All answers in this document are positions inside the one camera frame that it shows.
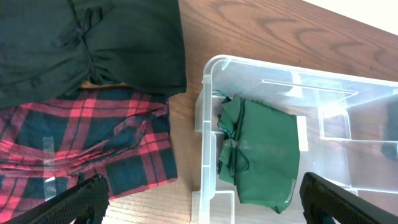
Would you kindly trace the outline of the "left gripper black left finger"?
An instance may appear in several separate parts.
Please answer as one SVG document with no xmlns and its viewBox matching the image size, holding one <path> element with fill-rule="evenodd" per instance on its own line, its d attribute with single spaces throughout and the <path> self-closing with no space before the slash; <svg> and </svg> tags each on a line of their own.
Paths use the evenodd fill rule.
<svg viewBox="0 0 398 224">
<path fill-rule="evenodd" d="M 100 224 L 108 205 L 108 181 L 104 176 L 96 174 L 6 223 Z"/>
</svg>

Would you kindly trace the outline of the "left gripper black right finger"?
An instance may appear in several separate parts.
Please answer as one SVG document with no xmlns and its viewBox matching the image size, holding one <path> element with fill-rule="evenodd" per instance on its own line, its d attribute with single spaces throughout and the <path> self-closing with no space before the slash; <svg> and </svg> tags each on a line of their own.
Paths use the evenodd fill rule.
<svg viewBox="0 0 398 224">
<path fill-rule="evenodd" d="M 313 172 L 304 174 L 300 198 L 309 224 L 397 224 L 397 216 Z"/>
</svg>

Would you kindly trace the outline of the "dark green cloth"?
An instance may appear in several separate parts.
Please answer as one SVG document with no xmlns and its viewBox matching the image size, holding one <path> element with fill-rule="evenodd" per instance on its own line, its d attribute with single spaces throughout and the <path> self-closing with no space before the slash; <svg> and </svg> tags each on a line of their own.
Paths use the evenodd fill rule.
<svg viewBox="0 0 398 224">
<path fill-rule="evenodd" d="M 222 102 L 218 127 L 225 134 L 219 179 L 236 187 L 241 204 L 281 214 L 292 201 L 299 172 L 297 117 L 235 96 Z"/>
</svg>

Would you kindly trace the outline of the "clear plastic storage bin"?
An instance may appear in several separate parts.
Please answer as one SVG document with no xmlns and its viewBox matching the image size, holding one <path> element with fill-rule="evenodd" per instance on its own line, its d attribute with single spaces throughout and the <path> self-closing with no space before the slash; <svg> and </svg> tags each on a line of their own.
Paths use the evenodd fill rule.
<svg viewBox="0 0 398 224">
<path fill-rule="evenodd" d="M 375 206 L 397 213 L 397 83 L 217 55 L 203 70 L 195 105 L 202 134 L 201 189 L 192 194 L 192 223 L 304 223 L 298 192 L 281 214 L 241 204 L 216 173 L 226 97 L 267 103 L 305 116 L 308 152 L 298 176 L 313 172 Z"/>
</svg>

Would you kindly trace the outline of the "red plaid folded shirt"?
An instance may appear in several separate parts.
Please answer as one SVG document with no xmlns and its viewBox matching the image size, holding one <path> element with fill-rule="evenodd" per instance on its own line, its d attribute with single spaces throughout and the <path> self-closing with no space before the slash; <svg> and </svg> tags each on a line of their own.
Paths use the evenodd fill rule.
<svg viewBox="0 0 398 224">
<path fill-rule="evenodd" d="M 79 90 L 1 110 L 2 222 L 96 174 L 110 198 L 177 180 L 167 97 Z"/>
</svg>

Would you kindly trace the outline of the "white label in bin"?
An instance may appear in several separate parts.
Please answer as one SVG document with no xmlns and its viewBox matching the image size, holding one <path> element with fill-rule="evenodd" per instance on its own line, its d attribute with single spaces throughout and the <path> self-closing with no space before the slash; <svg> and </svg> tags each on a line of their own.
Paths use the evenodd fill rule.
<svg viewBox="0 0 398 224">
<path fill-rule="evenodd" d="M 307 120 L 305 116 L 297 116 L 297 132 L 300 152 L 308 152 Z"/>
</svg>

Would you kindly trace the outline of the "black folded garment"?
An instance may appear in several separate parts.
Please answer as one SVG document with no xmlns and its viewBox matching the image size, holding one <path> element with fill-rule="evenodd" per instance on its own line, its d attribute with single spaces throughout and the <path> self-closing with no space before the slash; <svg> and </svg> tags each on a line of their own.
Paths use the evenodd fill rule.
<svg viewBox="0 0 398 224">
<path fill-rule="evenodd" d="M 178 2 L 1 2 L 2 108 L 68 95 L 84 82 L 185 92 Z"/>
</svg>

